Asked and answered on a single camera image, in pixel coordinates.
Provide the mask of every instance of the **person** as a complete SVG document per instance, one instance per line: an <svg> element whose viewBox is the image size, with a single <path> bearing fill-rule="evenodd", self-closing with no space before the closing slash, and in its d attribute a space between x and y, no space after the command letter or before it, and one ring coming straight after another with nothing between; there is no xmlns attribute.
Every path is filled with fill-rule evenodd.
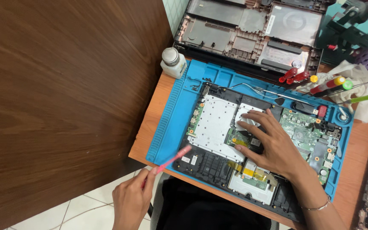
<svg viewBox="0 0 368 230"><path fill-rule="evenodd" d="M319 183L317 173L299 154L289 135L283 130L271 111L267 109L266 113L263 113L252 110L242 116L260 123L266 130L264 133L256 126L238 121L240 126L262 142L264 152L259 155L243 145L236 145L235 149L259 167L283 175L291 182L299 205L302 207L308 229L347 229ZM157 168L151 171L143 169L136 177L115 188L112 193L115 203L113 230L137 230L139 228L150 204L156 171ZM141 184L145 178L147 182L142 190Z"/></svg>

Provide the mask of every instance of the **hand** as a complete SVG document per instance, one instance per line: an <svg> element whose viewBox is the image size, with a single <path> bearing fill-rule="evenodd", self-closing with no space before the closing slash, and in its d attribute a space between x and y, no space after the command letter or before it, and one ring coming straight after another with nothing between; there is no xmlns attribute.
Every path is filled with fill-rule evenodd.
<svg viewBox="0 0 368 230"><path fill-rule="evenodd" d="M266 130L266 133L264 133L254 125L238 121L241 127L248 130L262 142L264 151L262 155L259 155L239 144L235 146L235 149L259 167L283 175L288 180L293 178L298 170L305 168L309 170L309 164L302 158L289 135L273 117L269 109L266 110L266 113L250 110L242 116L260 123Z"/></svg>
<svg viewBox="0 0 368 230"><path fill-rule="evenodd" d="M118 185L112 192L115 204L113 230L137 230L150 205L158 167L142 169L139 175Z"/></svg>

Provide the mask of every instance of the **blue silicone repair mat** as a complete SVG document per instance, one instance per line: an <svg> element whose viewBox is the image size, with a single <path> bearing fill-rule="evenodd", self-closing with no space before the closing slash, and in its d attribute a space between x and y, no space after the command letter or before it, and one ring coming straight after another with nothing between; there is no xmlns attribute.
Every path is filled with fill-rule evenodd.
<svg viewBox="0 0 368 230"><path fill-rule="evenodd" d="M161 116L157 130L147 152L146 159L148 161L153 162L156 165L162 165L167 160L176 155L181 141L184 137L185 131L187 130L189 120L194 112L194 106L196 105L196 102L200 97L201 87L197 87L197 91L194 91L193 87L201 85L203 82L205 82L203 78L211 79L214 84L227 88L239 83L247 83L252 86L258 86L262 89L266 89L276 93L282 93L285 96L298 98L310 103L311 105L325 105L328 107L325 120L335 123L336 125L341 126L343 129L342 137L339 141L342 154L341 157L338 157L337 155L335 156L333 166L330 170L329 179L325 187L326 193L332 198L331 200L333 201L336 192L337 182L339 180L340 170L345 156L345 150L353 125L352 115L349 113L347 108L343 108L343 110L349 116L349 118L344 122L340 119L341 112L339 110L339 106L332 102L321 99L314 99L314 97L302 95L302 93L296 91L288 90L286 92L283 92L285 90L284 88L278 88L278 86L274 87L273 84L260 81L248 76L240 75L232 69L228 69L219 65L204 63L197 60L187 61L187 63L188 67L186 72L184 72L181 79L177 79L175 81L174 86L171 90L170 96L166 103L166 107L164 108L164 112ZM276 104L273 99L263 97L262 95L259 95L245 85L236 86L232 88L232 90L262 99L272 104ZM282 104L282 106L286 108L291 108L292 102L292 100L285 98L285 102ZM173 170L172 164L169 165L167 168ZM197 180L188 175L182 175L187 176L193 180Z"/></svg>

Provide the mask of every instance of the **wooden desk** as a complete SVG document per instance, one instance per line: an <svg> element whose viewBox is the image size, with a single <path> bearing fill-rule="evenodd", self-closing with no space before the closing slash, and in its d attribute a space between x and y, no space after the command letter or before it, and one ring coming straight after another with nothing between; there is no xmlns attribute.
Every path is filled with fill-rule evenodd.
<svg viewBox="0 0 368 230"><path fill-rule="evenodd" d="M174 80L174 78L167 76L164 72L161 74L143 122L141 123L139 133L136 136L136 141L129 153L129 157L153 167L156 165L146 160L146 154L161 118L164 106L166 105L168 96L170 95ZM367 162L368 123L363 124L361 121L355 120L346 150L343 168L340 174L339 185L333 202L347 227L353 227L357 225L358 222L358 205L360 204L363 196L362 184L365 183L364 174L365 171L368 170L366 169L366 166L368 165ZM286 226L294 229L305 229L305 227L300 223L294 222L286 217L282 217L274 212L258 207L235 196L231 196L216 188L204 185L189 177L180 175L175 171L165 170L164 172L237 203L238 205L248 208L254 212L267 216L268 218Z"/></svg>

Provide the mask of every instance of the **tiled floor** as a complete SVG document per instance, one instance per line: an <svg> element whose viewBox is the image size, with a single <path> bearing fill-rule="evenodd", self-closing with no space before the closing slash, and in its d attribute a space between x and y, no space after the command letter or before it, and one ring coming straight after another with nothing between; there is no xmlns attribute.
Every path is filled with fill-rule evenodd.
<svg viewBox="0 0 368 230"><path fill-rule="evenodd" d="M132 172L98 189L53 207L6 230L111 230L115 215L112 191L123 181L137 175L139 171ZM158 183L160 176L161 174L157 175L155 184ZM155 191L156 187L153 188L151 203L153 203ZM280 230L287 229L289 227L280 225ZM141 222L139 230L150 230L150 217L147 214Z"/></svg>

